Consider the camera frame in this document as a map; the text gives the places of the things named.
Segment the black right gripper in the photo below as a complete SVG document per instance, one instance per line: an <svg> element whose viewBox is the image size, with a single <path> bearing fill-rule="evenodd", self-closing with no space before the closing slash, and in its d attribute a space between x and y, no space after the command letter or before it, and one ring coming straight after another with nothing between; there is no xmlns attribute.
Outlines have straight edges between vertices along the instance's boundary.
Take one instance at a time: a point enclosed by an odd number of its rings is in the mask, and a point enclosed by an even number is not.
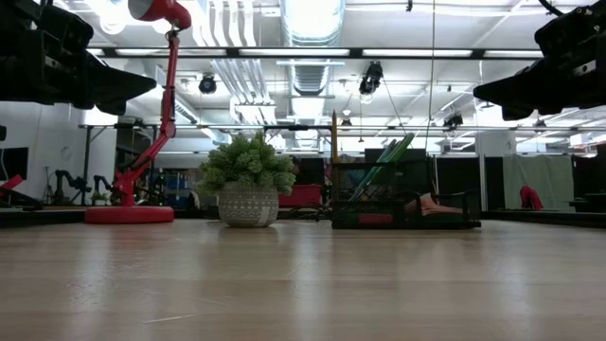
<svg viewBox="0 0 606 341"><path fill-rule="evenodd" d="M563 92L562 108L605 104L605 0L568 12L546 0L539 3L555 16L534 35L544 58L513 76L473 89L477 99L501 106L503 120L525 119L542 111L544 61L554 73L551 84Z"/></svg>

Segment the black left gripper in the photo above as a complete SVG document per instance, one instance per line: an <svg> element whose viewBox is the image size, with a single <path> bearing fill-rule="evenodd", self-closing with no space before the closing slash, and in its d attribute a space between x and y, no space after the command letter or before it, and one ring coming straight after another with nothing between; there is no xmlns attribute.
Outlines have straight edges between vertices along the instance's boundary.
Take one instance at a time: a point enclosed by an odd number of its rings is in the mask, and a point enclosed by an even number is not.
<svg viewBox="0 0 606 341"><path fill-rule="evenodd" d="M127 102L156 87L156 80L109 66L87 52L92 27L51 1L1 2L1 100L94 104L124 116Z"/></svg>

